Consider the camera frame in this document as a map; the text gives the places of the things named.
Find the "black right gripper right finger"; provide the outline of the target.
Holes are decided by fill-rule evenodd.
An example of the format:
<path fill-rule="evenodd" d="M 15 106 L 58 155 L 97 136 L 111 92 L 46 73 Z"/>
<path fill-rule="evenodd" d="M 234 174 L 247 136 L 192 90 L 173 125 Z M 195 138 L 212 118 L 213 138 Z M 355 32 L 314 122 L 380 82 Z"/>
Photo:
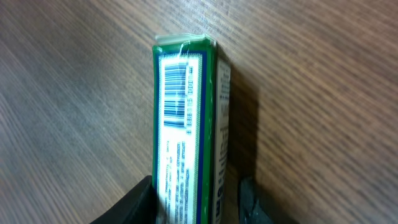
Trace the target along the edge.
<path fill-rule="evenodd" d="M 238 185 L 238 215 L 240 224 L 273 224 L 260 205 L 254 181 L 251 177 L 241 179 Z"/>

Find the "dark green gum pack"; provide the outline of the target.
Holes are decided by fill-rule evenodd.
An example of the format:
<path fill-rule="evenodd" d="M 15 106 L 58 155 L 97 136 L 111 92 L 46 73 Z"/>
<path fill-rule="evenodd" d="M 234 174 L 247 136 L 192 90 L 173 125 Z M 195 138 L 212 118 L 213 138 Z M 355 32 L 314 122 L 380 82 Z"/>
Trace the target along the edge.
<path fill-rule="evenodd" d="M 209 35 L 156 38 L 152 185 L 157 223 L 219 223 L 231 66 Z"/>

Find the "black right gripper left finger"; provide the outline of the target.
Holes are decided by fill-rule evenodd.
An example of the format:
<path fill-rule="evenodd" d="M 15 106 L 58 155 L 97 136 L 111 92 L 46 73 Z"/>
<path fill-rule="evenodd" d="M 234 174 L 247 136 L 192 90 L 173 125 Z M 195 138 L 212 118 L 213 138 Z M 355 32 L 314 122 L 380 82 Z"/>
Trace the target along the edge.
<path fill-rule="evenodd" d="M 154 224 L 155 190 L 152 176 L 144 177 L 124 197 L 91 224 Z"/>

